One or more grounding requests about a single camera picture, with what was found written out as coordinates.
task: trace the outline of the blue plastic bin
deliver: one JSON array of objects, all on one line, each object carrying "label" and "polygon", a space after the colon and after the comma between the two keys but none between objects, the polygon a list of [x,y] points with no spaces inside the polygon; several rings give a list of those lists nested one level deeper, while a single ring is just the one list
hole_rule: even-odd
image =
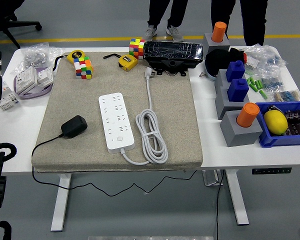
[{"label": "blue plastic bin", "polygon": [[282,112],[287,112],[288,110],[300,110],[300,101],[289,101],[289,102],[257,102],[256,103],[260,112],[257,119],[262,127],[263,132],[259,136],[259,143],[262,148],[272,148],[274,146],[292,146],[300,145],[300,135],[293,136],[271,136],[267,128],[264,114],[267,112],[270,105],[275,105]]}]

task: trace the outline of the black pants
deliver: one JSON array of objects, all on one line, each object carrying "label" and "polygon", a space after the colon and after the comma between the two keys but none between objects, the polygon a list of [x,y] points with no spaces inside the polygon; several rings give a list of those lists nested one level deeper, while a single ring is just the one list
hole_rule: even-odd
[{"label": "black pants", "polygon": [[[150,0],[148,25],[156,28],[167,10],[170,0]],[[188,0],[173,0],[167,26],[179,27],[184,19]]]},{"label": "black pants", "polygon": [[[230,15],[236,0],[211,0],[212,29],[216,22],[229,25]],[[263,45],[266,32],[266,10],[268,0],[240,0],[243,36],[247,46]]]}]

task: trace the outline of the blue cube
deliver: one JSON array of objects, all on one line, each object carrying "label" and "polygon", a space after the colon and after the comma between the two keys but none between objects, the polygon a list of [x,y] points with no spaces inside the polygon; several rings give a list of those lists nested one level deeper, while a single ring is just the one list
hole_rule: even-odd
[{"label": "blue cube", "polygon": [[241,79],[245,74],[244,63],[240,60],[231,61],[229,63],[228,69],[225,72],[226,80],[231,83],[233,79]]},{"label": "blue cube", "polygon": [[249,86],[247,80],[243,78],[233,79],[227,91],[229,101],[243,102],[248,91],[249,91]]}]

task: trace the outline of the person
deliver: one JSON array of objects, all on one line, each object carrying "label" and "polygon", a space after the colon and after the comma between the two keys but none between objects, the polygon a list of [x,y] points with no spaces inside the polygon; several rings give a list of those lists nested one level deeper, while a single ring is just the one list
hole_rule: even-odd
[{"label": "person", "polygon": [[[148,28],[145,31],[143,39],[145,41],[151,41],[153,36],[157,35],[157,27],[164,16],[170,0],[150,0],[149,6],[149,21]],[[166,33],[172,36],[173,41],[183,42],[184,38],[180,33],[178,27],[181,25],[188,0],[173,0],[170,18],[167,21]]]},{"label": "person", "polygon": [[[211,0],[212,29],[216,22],[224,22],[228,30],[230,15],[236,0]],[[263,45],[266,32],[266,11],[268,0],[240,0],[243,23],[243,37],[247,46]]]}]

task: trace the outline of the yellow floor line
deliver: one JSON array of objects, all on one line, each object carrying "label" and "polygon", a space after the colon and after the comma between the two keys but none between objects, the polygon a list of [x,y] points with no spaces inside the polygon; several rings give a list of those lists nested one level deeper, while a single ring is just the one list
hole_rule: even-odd
[{"label": "yellow floor line", "polygon": [[[203,35],[184,36],[185,40],[200,40]],[[229,35],[229,39],[243,39],[242,35]],[[111,41],[130,41],[131,38],[141,39],[141,36],[124,36],[124,37],[81,37],[81,38],[40,38],[40,39],[17,39],[20,44],[26,43],[66,43],[66,42],[111,42]],[[265,35],[266,39],[300,39],[300,34],[277,34]],[[157,36],[154,40],[172,40],[171,36]],[[11,44],[10,40],[0,40],[0,44]]]}]

